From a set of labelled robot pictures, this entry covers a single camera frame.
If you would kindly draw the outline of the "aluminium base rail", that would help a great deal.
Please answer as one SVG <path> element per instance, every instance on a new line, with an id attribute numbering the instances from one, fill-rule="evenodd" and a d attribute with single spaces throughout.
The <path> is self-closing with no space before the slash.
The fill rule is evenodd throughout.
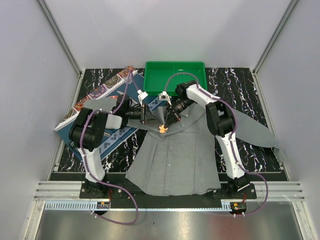
<path id="1" fill-rule="evenodd" d="M 39 182 L 34 199 L 45 202 L 49 210 L 89 211 L 210 211 L 241 212 L 249 202 L 261 207 L 266 202 L 302 202 L 299 183 L 283 176 L 264 173 L 231 180 L 218 174 L 200 184 L 190 178 L 170 183 L 151 178 L 145 183 L 131 182 L 124 174 L 110 173 L 107 184 L 92 183 L 83 174 L 65 179 Z"/>

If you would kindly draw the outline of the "green plastic tray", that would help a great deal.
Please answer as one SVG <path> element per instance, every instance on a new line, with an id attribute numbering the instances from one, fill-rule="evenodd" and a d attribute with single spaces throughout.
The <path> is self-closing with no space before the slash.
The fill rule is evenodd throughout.
<path id="1" fill-rule="evenodd" d="M 205 64 L 200 61 L 147 61 L 144 69 L 143 90 L 150 96 L 157 96 L 166 90 L 169 96 L 176 96 L 178 84 L 198 81 L 207 90 Z"/>

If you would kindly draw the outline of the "right frame post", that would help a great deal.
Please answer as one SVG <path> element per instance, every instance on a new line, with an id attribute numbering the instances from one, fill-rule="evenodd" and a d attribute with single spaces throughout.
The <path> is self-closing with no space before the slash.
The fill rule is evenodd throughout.
<path id="1" fill-rule="evenodd" d="M 281 35 L 282 31 L 284 30 L 287 22 L 289 21 L 291 15 L 293 14 L 295 8 L 299 4 L 300 0 L 290 0 L 289 4 L 287 5 L 282 17 L 280 18 L 275 30 L 273 31 L 266 47 L 264 48 L 257 64 L 252 69 L 252 72 L 257 75 L 260 71 L 261 67 L 263 66 L 264 62 L 266 61 L 269 53 L 271 52 L 273 46 L 275 45 L 276 41 L 278 40 L 279 36 Z"/>

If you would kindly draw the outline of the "colourful patterned table runner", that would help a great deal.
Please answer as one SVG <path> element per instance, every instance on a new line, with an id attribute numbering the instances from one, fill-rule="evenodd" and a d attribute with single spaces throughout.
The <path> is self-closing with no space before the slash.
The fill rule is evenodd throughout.
<path id="1" fill-rule="evenodd" d="M 78 116 L 87 100 L 116 96 L 118 88 L 125 86 L 130 72 L 132 72 L 134 76 L 138 74 L 138 70 L 132 66 L 127 66 L 124 69 L 86 69 L 81 76 L 82 82 L 74 105 L 70 107 L 69 112 L 55 127 L 54 131 L 58 132 L 69 126 Z"/>

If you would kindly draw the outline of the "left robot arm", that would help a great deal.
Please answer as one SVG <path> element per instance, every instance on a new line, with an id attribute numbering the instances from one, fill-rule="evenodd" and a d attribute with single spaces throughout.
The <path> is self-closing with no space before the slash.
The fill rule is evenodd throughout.
<path id="1" fill-rule="evenodd" d="M 100 145 L 105 129 L 122 130 L 129 120 L 137 120 L 143 126 L 160 122 L 147 104 L 133 105 L 130 97 L 124 94 L 90 99 L 80 110 L 68 137 L 80 153 L 85 168 L 79 193 L 81 199 L 104 198 L 115 189 L 105 183 L 107 177 L 102 165 Z"/>

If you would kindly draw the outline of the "frame post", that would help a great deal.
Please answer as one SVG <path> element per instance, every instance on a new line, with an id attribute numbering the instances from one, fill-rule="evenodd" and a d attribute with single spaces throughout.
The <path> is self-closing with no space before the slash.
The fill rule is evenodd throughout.
<path id="1" fill-rule="evenodd" d="M 46 21 L 48 22 L 50 29 L 52 30 L 54 36 L 56 37 L 60 47 L 62 48 L 66 58 L 68 59 L 70 65 L 72 66 L 74 72 L 76 73 L 76 75 L 78 77 L 81 76 L 82 74 L 82 70 L 79 66 L 79 64 L 77 63 L 74 55 L 72 54 L 65 38 L 62 35 L 62 32 L 60 31 L 60 28 L 48 6 L 48 4 L 46 3 L 45 0 L 35 0 L 35 2 L 38 4 L 41 12 L 43 13 Z"/>
<path id="2" fill-rule="evenodd" d="M 264 62 L 266 61 L 269 53 L 271 52 L 273 46 L 275 45 L 276 41 L 278 40 L 279 36 L 281 35 L 282 31 L 284 30 L 287 22 L 289 21 L 291 15 L 293 14 L 295 8 L 299 4 L 300 0 L 290 0 L 289 4 L 287 5 L 282 17 L 280 18 L 275 30 L 273 31 L 266 47 L 264 48 L 257 64 L 252 69 L 252 72 L 257 75 L 260 71 L 261 67 L 263 66 Z"/>

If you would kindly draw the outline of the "left frame post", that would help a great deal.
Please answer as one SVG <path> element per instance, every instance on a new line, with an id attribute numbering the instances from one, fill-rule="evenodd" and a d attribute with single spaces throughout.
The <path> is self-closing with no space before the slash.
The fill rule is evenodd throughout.
<path id="1" fill-rule="evenodd" d="M 43 13 L 46 21 L 48 22 L 50 29 L 52 30 L 54 36 L 56 37 L 60 47 L 62 48 L 66 58 L 68 59 L 70 65 L 72 66 L 74 72 L 76 73 L 76 75 L 78 77 L 81 76 L 82 74 L 82 70 L 79 66 L 79 64 L 77 63 L 74 55 L 72 54 L 65 38 L 62 35 L 62 32 L 60 31 L 60 28 L 48 6 L 48 4 L 46 3 L 45 0 L 35 0 L 35 2 L 38 4 L 41 12 Z"/>

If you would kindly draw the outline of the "gold leaf brooch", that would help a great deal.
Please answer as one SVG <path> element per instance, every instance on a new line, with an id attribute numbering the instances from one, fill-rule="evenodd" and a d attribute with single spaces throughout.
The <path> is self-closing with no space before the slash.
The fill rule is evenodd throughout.
<path id="1" fill-rule="evenodd" d="M 165 125 L 162 124 L 162 125 L 160 125 L 160 126 L 158 127 L 158 130 L 159 130 L 159 133 L 160 133 L 160 134 L 164 134 L 164 133 L 166 133 L 166 132 L 168 131 L 168 127 L 165 127 Z"/>

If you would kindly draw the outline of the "grey button shirt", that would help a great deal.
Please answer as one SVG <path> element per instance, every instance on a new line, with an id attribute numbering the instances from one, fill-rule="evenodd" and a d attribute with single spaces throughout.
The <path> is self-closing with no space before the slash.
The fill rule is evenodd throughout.
<path id="1" fill-rule="evenodd" d="M 180 122 L 165 134 L 156 125 L 130 119 L 128 125 L 146 130 L 146 136 L 126 179 L 153 196 L 204 194 L 220 188 L 215 158 L 215 136 L 207 126 L 206 111 L 194 103 L 182 112 Z"/>

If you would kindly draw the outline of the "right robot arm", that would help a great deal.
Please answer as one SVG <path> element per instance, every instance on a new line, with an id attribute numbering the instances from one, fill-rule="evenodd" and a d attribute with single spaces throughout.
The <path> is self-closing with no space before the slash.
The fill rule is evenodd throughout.
<path id="1" fill-rule="evenodd" d="M 246 170 L 240 160 L 240 154 L 236 144 L 237 121 L 233 107 L 219 97 L 203 89 L 196 81 L 192 80 L 180 83 L 175 92 L 179 97 L 176 103 L 171 103 L 166 91 L 159 94 L 159 100 L 167 101 L 165 105 L 166 118 L 159 132 L 164 134 L 171 125 L 181 120 L 180 113 L 191 104 L 200 105 L 206 114 L 206 122 L 209 132 L 216 137 L 226 165 L 226 174 L 229 178 L 226 184 L 226 192 L 232 198 L 239 198 L 250 185 Z"/>

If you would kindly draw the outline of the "blue patterned placemat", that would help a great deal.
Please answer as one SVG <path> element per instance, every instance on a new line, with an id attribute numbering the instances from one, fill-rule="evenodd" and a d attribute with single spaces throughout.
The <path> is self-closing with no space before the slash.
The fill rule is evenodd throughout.
<path id="1" fill-rule="evenodd" d="M 140 105 L 137 90 L 142 90 L 143 85 L 144 77 L 142 77 L 140 74 L 133 75 L 133 80 L 130 80 L 129 83 L 125 83 L 124 86 L 119 87 L 118 92 L 115 96 L 106 96 L 100 99 L 89 99 L 84 103 L 83 108 L 91 110 L 101 108 L 104 113 L 110 112 L 116 108 L 117 98 L 123 94 L 125 94 L 126 98 L 130 98 L 130 102 L 132 103 L 130 107 Z M 159 120 L 159 123 L 142 124 L 138 119 L 134 119 L 133 121 L 142 125 L 158 126 L 160 124 L 160 118 L 157 116 L 156 109 L 160 106 L 160 101 L 157 98 L 154 98 L 153 96 L 148 94 L 148 96 L 143 100 L 143 104 L 148 105 L 152 114 Z M 63 129 L 57 131 L 57 133 L 63 139 L 65 144 L 68 145 L 69 148 L 72 149 L 74 154 L 79 158 L 81 154 L 79 153 L 78 148 L 75 147 L 73 141 L 69 138 L 69 132 L 74 122 L 76 121 L 76 118 L 69 126 L 66 126 Z M 108 155 L 114 149 L 116 149 L 116 147 L 118 146 L 118 144 L 120 144 L 121 141 L 126 140 L 127 137 L 131 136 L 135 131 L 135 127 L 132 127 L 128 124 L 125 125 L 124 116 L 120 117 L 108 115 L 101 144 L 99 146 L 100 156 L 104 158 L 106 155 Z"/>

